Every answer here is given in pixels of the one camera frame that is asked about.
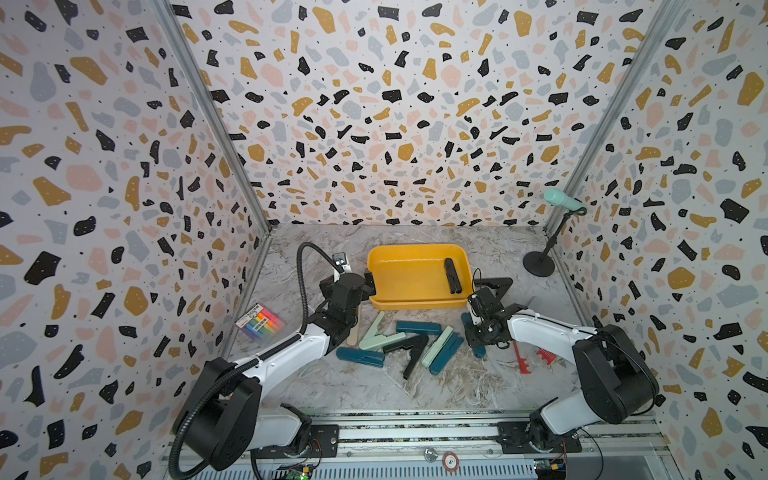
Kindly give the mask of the teal pliers lower left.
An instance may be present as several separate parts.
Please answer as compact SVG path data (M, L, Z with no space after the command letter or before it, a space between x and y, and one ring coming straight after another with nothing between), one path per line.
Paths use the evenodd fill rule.
M335 353L339 360L377 368L384 366L386 358L384 353L347 347L339 347L335 350Z

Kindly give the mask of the yellow storage box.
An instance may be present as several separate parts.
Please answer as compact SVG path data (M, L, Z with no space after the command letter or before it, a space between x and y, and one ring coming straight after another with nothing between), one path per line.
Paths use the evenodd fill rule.
M451 258L463 287L452 295L444 260ZM373 248L367 269L376 294L370 297L382 311L460 309L474 292L472 271L465 250L455 244L398 244Z

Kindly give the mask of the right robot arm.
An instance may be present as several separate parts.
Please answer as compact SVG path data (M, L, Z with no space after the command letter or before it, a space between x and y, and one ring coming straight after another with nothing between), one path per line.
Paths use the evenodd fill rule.
M597 422L620 424L653 402L659 385L625 330L580 327L520 305L504 306L488 286L468 297L465 334L472 348L527 343L573 364L579 387L529 415L526 426L501 434L501 444L549 452Z

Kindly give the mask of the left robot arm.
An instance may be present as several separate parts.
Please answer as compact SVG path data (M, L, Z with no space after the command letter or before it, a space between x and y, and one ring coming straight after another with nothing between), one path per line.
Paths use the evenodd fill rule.
M339 347L358 322L360 304L376 293L371 273L343 273L322 285L324 302L298 332L238 362L218 357L205 364L172 427L172 478L224 470L246 451L301 456L313 448L306 414L287 403L275 413L260 406L283 380Z

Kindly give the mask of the highlighter pen pack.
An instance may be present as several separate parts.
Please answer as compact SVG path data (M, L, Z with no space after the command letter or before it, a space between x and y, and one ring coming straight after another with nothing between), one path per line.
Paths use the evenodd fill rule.
M268 308L257 303L235 322L236 327L254 341L268 341L279 334L285 324Z

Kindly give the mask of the red pruning pliers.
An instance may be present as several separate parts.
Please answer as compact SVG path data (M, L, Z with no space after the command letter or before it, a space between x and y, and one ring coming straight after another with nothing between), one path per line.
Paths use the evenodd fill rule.
M519 371L522 375L533 373L535 365L551 367L559 359L557 355L540 347L524 347L521 342L512 343Z

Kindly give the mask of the open light green pliers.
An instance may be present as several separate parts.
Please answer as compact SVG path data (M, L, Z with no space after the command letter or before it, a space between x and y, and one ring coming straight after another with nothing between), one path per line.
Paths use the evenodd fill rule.
M384 311L380 311L371 327L368 329L363 338L359 341L359 348L364 351L374 351L383 349L385 346L392 345L399 341L405 340L407 335L404 332L396 332L392 335L384 335L379 333L379 326L385 316Z

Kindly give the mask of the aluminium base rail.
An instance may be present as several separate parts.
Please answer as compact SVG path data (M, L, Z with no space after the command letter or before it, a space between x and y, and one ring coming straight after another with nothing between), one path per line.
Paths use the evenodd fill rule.
M244 453L202 479L679 479L654 419L579 428L549 452L514 446L527 418L503 410L315 410L306 453Z

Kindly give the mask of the light green pliers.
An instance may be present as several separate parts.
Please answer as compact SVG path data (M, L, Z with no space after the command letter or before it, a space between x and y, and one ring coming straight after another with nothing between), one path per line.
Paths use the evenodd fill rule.
M443 332L435 340L435 342L432 344L432 346L429 348L427 353L422 358L421 364L424 368L426 369L430 368L431 364L433 363L437 355L440 353L442 348L450 340L453 333L454 333L454 329L451 326L447 326L444 328Z
M374 351L383 349L385 346L392 345L399 341L405 340L407 335L404 332L396 332L392 335L384 335L379 333L379 326L385 316L384 311L380 311L371 327L368 329L363 338L359 341L359 348L364 351Z

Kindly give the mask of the beige pliers behind arm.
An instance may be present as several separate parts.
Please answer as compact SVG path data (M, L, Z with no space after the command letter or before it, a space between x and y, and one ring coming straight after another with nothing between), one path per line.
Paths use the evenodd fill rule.
M359 343L359 328L360 328L360 319L356 320L356 323L354 326L351 327L349 331L349 335L346 339L346 344L349 347L355 348Z

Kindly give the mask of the open black pliers centre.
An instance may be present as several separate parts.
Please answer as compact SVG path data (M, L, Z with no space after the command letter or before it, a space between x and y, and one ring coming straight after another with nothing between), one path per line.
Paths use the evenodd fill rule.
M403 378L408 380L416 364L420 360L421 355L428 344L428 341L429 337L426 334L419 334L389 345L385 345L383 347L383 353L389 354L397 350L405 350L409 352L410 359L402 374Z

